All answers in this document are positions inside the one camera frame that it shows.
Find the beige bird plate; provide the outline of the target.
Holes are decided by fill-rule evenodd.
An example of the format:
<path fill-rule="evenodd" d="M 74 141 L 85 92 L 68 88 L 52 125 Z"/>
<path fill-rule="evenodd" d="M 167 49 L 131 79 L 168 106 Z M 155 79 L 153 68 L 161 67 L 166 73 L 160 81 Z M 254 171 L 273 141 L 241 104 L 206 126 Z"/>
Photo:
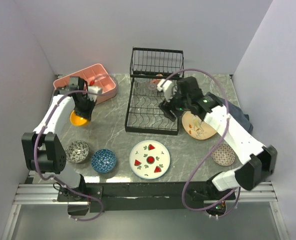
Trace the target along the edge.
<path fill-rule="evenodd" d="M 207 140 L 217 134 L 214 128 L 191 112 L 186 111 L 181 121 L 185 131 L 194 139 Z"/>

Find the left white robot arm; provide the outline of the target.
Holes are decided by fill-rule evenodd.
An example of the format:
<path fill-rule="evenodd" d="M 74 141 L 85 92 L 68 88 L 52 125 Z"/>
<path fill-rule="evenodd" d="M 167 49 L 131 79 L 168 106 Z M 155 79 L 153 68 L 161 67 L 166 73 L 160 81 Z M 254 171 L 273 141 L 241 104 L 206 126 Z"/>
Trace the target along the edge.
<path fill-rule="evenodd" d="M 41 123 L 22 136 L 26 166 L 44 181 L 54 180 L 60 192 L 76 201 L 88 197 L 84 177 L 66 165 L 66 152 L 58 135 L 71 113 L 91 120 L 97 97 L 102 95 L 99 86 L 90 86 L 81 77 L 72 76 L 67 85 L 54 90 L 51 105 Z"/>

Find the blue cloth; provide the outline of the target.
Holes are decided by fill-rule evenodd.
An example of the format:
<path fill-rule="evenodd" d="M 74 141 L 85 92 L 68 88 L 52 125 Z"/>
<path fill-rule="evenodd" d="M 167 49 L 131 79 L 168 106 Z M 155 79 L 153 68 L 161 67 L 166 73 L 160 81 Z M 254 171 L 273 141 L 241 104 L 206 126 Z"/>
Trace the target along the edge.
<path fill-rule="evenodd" d="M 241 108 L 228 102 L 229 113 L 234 117 L 234 119 L 249 133 L 253 131 L 253 125 L 249 120 L 249 115 L 244 114 Z"/>

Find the pink coffee mug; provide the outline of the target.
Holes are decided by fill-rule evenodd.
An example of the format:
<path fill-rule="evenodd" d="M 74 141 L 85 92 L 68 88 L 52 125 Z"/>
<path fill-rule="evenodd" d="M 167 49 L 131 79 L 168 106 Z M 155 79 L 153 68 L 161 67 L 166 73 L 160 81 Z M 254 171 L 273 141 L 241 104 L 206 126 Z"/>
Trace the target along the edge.
<path fill-rule="evenodd" d="M 156 75 L 157 78 L 154 78 L 153 80 L 150 81 L 150 85 L 152 86 L 157 86 L 160 81 L 163 79 L 163 74 L 159 73 Z"/>

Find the blue triangle pattern bowl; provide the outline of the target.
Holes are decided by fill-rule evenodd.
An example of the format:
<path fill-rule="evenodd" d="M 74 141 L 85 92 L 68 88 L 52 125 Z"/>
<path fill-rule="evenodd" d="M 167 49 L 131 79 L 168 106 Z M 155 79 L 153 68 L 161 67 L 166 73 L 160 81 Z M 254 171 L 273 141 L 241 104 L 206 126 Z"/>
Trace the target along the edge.
<path fill-rule="evenodd" d="M 92 168 L 101 174 L 112 171 L 116 163 L 116 155 L 109 149 L 100 149 L 91 157 Z"/>

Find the pink compartment tray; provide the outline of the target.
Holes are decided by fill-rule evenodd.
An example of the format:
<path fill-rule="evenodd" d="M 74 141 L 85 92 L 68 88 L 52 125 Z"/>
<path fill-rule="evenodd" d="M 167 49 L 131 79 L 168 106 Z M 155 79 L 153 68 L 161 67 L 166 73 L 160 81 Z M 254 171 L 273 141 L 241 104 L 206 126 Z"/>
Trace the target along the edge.
<path fill-rule="evenodd" d="M 55 80 L 53 86 L 55 89 L 59 87 L 64 87 L 70 81 L 70 77 L 81 77 L 87 83 L 88 86 L 97 86 L 102 89 L 102 95 L 97 97 L 97 104 L 103 103 L 117 94 L 117 83 L 108 74 L 102 64 L 97 63 L 81 69 L 72 74 L 60 77 Z"/>

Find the grey patterned bowl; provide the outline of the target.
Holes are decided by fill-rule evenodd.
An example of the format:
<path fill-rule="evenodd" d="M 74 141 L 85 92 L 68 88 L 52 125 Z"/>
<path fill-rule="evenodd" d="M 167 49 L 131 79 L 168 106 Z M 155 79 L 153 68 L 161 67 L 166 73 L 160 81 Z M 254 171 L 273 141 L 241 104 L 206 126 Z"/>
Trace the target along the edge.
<path fill-rule="evenodd" d="M 85 141 L 76 140 L 65 149 L 66 159 L 70 163 L 81 164 L 88 157 L 89 150 L 89 145 Z"/>

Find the aluminium frame rail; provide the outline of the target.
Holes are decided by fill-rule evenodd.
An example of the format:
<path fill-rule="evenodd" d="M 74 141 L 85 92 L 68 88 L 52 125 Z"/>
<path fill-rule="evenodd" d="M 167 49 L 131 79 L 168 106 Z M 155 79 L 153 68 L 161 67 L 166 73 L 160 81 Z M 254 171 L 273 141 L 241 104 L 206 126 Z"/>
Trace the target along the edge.
<path fill-rule="evenodd" d="M 20 184 L 17 188 L 14 205 L 85 205 L 85 201 L 58 201 L 59 191 L 51 184 Z M 240 203 L 276 202 L 277 196 L 270 182 L 260 184 L 252 191 L 241 189 Z"/>

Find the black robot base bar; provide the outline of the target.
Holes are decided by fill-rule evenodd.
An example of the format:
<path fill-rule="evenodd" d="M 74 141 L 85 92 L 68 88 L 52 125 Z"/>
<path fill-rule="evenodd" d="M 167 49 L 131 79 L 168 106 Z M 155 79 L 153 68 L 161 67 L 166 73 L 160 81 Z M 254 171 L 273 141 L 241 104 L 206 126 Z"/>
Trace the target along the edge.
<path fill-rule="evenodd" d="M 218 191 L 209 181 L 191 182 L 183 193 L 184 182 L 85 183 L 68 190 L 60 186 L 58 202 L 68 203 L 74 216 L 104 211 L 177 210 L 183 209 L 181 200 L 190 208 L 205 207 L 206 202 L 221 198 L 234 200 L 231 190 Z"/>

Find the orange bowl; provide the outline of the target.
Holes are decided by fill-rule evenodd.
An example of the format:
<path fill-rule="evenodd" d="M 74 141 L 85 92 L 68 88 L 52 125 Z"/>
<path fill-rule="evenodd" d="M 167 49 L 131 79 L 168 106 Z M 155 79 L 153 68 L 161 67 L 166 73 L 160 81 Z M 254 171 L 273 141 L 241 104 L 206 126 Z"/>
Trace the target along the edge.
<path fill-rule="evenodd" d="M 70 114 L 70 123 L 76 127 L 84 127 L 86 126 L 90 121 L 76 115 L 75 111 L 72 111 Z"/>

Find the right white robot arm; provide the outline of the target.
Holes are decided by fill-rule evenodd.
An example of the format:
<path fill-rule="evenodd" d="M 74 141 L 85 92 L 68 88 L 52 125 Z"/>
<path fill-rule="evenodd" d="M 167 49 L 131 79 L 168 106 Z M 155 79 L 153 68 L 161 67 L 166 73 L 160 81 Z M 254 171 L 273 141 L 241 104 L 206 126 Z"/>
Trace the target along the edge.
<path fill-rule="evenodd" d="M 190 111 L 223 137 L 242 164 L 211 178 L 212 183 L 207 186 L 210 198 L 218 199 L 225 190 L 237 187 L 250 191 L 274 173 L 275 147 L 265 146 L 248 133 L 217 96 L 203 94 L 195 77 L 183 78 L 177 84 L 162 79 L 157 90 L 165 97 L 159 107 L 166 118 L 175 121 L 184 111 Z"/>

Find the red patterned small bowl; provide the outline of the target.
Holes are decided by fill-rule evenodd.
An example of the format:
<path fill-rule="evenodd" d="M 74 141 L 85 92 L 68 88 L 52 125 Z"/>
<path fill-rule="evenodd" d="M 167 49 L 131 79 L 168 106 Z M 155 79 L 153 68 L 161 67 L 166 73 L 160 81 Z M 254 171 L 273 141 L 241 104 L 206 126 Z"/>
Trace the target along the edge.
<path fill-rule="evenodd" d="M 218 165 L 223 167 L 230 166 L 235 162 L 235 152 L 227 144 L 220 144 L 211 156 Z"/>

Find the clear plastic cup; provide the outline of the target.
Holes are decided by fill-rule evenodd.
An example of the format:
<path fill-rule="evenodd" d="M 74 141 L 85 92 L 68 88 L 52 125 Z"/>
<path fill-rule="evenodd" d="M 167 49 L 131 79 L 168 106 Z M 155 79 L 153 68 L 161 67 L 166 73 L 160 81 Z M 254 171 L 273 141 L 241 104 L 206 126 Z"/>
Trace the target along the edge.
<path fill-rule="evenodd" d="M 154 91 L 157 90 L 157 83 L 152 78 L 135 78 L 134 87 L 136 90 L 140 91 Z"/>

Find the white watermelon plate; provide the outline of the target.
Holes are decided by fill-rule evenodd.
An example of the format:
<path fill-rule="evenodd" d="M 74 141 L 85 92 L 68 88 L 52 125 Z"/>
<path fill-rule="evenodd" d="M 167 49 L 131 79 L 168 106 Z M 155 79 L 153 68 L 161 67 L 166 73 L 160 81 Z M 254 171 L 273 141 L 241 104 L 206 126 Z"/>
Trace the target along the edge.
<path fill-rule="evenodd" d="M 162 177 L 171 163 L 168 149 L 155 140 L 144 140 L 137 143 L 129 155 L 129 164 L 133 173 L 145 180 Z"/>

